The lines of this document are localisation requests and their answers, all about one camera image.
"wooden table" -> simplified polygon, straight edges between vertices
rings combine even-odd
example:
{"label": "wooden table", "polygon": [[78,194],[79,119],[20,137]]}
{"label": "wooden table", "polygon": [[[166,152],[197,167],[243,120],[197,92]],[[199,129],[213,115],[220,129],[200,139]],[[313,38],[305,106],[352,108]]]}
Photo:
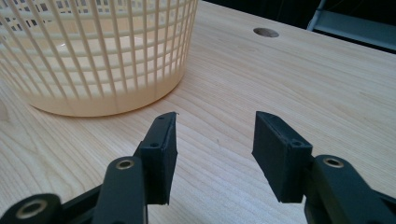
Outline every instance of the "wooden table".
{"label": "wooden table", "polygon": [[186,76],[157,103],[67,118],[26,105],[0,83],[0,213],[32,194],[66,202],[101,184],[155,117],[176,111],[171,202],[150,206],[150,223],[305,223],[303,205],[278,203],[251,155],[256,110],[279,115],[314,156],[344,158],[396,197],[395,55],[200,2]]}

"basket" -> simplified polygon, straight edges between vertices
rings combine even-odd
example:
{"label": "basket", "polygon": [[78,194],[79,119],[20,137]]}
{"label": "basket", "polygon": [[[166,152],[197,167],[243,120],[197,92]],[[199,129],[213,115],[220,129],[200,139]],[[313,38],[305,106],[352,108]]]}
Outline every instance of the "basket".
{"label": "basket", "polygon": [[197,0],[0,1],[0,76],[28,104],[95,117],[181,80]]}

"table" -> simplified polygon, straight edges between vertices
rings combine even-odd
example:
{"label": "table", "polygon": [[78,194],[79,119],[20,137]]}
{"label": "table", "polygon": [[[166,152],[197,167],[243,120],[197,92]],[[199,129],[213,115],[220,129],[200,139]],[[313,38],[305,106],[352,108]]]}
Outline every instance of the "table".
{"label": "table", "polygon": [[[263,37],[254,28],[279,37]],[[281,204],[251,155],[257,110],[276,114],[313,146],[351,162],[396,197],[396,55],[200,2],[179,85],[117,116],[80,119],[26,105],[0,83],[0,213],[32,194],[66,202],[134,153],[155,117],[177,116],[169,206],[150,223],[305,223]]]}

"beige basket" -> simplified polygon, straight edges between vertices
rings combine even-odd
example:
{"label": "beige basket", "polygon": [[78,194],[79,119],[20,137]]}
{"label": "beige basket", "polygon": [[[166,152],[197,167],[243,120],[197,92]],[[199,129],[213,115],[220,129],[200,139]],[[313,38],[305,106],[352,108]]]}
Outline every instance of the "beige basket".
{"label": "beige basket", "polygon": [[148,105],[184,75],[197,0],[0,1],[0,73],[27,103],[79,117]]}

